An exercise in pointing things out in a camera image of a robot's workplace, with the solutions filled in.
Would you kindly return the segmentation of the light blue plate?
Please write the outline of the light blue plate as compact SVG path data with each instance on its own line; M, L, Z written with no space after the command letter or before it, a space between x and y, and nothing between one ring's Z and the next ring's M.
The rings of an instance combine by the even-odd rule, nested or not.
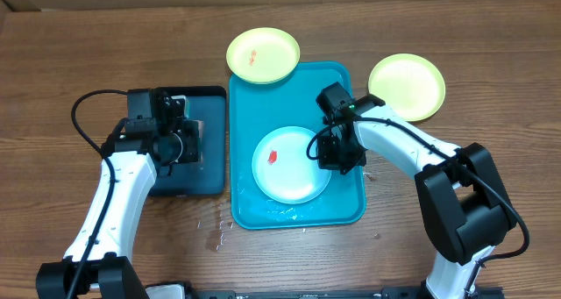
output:
M308 146L315 134L299 126L285 126L269 132L256 146L252 174L258 187L279 203L306 203L328 186L331 171L321 169L309 157L316 152Z

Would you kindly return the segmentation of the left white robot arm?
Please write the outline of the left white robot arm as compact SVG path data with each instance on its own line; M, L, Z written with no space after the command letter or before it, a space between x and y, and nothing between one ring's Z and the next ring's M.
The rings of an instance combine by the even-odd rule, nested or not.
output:
M131 263L138 223L161 167L200 159L199 122L182 119L162 130L132 134L121 120L102 147L100 181L88 215L59 262L43 264L41 298L76 298L98 288L104 298L192 296L184 281L145 287Z

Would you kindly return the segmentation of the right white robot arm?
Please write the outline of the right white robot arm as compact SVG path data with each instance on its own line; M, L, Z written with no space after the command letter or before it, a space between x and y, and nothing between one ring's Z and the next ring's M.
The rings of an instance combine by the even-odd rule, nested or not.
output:
M399 118L377 96L360 99L326 89L316 98L325 127L306 154L321 169L349 173L373 151L415 182L424 229L437 251L425 281L405 290L417 298L501 298L477 287L488 261L524 253L529 232L515 211L491 154L431 137Z

